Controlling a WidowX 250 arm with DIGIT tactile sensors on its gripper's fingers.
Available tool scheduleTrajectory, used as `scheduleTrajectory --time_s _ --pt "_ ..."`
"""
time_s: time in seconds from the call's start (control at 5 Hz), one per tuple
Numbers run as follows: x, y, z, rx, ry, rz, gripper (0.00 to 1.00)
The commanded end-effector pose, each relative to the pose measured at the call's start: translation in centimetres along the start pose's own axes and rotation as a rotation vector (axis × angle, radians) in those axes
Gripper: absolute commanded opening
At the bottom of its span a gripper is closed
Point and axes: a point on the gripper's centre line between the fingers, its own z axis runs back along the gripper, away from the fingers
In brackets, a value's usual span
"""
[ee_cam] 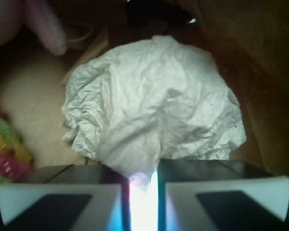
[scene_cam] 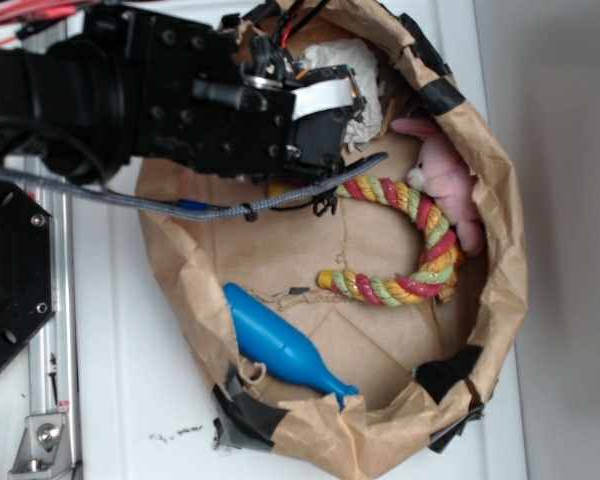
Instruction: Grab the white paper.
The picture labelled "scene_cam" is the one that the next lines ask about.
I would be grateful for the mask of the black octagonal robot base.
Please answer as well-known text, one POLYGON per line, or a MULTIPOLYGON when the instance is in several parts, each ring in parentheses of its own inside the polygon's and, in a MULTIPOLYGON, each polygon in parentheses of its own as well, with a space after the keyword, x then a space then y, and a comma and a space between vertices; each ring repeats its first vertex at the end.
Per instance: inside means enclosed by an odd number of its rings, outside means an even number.
POLYGON ((0 181, 0 374, 46 323, 51 300, 47 213, 26 191, 0 181))

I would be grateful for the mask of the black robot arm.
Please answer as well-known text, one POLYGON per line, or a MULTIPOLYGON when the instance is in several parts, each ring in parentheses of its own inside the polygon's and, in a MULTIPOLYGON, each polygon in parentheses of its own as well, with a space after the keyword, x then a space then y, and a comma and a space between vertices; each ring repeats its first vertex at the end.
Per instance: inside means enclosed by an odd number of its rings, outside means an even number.
POLYGON ((37 156, 76 184, 132 157, 257 182, 333 177, 365 99, 351 67, 292 57, 299 10, 269 1, 214 27, 87 2, 79 34, 0 49, 0 156, 37 156))

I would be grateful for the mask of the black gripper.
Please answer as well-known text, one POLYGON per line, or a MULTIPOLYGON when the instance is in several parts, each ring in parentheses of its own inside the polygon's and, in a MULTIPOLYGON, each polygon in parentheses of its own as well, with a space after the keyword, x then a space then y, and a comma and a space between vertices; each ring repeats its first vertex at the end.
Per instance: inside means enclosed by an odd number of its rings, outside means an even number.
POLYGON ((252 63, 234 67, 232 77, 194 78, 190 168, 260 184, 343 174, 347 126, 366 106, 356 69, 298 63, 263 36, 250 49, 252 63))

